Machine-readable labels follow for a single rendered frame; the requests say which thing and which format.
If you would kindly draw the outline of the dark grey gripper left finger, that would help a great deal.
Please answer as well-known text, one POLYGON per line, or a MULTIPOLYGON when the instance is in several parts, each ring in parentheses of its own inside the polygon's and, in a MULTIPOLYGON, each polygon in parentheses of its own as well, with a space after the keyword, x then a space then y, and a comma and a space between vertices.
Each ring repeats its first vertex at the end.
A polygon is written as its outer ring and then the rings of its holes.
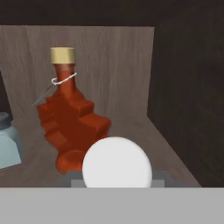
POLYGON ((85 188, 81 171, 70 171, 58 183, 59 187, 85 188))

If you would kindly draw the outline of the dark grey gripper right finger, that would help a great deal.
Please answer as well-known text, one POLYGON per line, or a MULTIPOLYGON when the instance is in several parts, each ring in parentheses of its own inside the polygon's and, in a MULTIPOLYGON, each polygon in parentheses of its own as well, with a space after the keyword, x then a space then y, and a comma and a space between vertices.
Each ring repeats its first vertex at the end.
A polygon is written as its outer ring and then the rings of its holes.
POLYGON ((178 182, 167 171, 152 171, 152 187, 177 187, 178 182))

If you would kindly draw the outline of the white round-topped bottle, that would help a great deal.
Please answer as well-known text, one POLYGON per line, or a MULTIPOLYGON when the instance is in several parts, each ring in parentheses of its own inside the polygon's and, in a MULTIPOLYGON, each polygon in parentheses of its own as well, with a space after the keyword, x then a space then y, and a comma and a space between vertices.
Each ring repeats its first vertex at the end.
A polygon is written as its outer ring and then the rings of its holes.
POLYGON ((149 188, 151 162, 144 150, 124 137, 94 143, 84 157, 83 179, 88 188, 149 188))

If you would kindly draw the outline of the red leaf-shaped syrup bottle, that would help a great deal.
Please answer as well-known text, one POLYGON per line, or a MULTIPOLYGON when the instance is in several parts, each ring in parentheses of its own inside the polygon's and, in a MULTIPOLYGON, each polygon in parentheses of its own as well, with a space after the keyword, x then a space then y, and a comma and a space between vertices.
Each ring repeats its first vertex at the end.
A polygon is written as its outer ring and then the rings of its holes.
POLYGON ((81 171, 88 149, 108 136, 111 121, 97 115, 95 104, 76 87, 75 50, 53 47, 51 61, 56 72, 51 84, 57 89, 37 106, 40 125, 58 152, 58 172, 81 171))

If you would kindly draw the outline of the pale blue shaker jar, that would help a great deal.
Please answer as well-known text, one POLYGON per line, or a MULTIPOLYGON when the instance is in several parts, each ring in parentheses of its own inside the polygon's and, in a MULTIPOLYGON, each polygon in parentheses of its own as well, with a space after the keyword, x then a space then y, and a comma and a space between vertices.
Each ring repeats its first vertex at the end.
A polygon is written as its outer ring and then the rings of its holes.
POLYGON ((0 169, 22 163, 22 146, 11 116, 0 112, 0 169))

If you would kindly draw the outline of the dark wooden cabinet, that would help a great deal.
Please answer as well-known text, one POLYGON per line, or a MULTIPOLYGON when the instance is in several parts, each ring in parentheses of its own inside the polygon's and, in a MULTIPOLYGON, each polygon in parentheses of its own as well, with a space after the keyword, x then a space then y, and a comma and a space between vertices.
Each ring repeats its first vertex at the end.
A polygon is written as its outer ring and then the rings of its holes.
POLYGON ((58 186, 37 106, 57 89, 53 47, 75 50, 76 87, 178 186, 224 187, 224 0, 0 0, 0 111, 24 159, 0 187, 58 186))

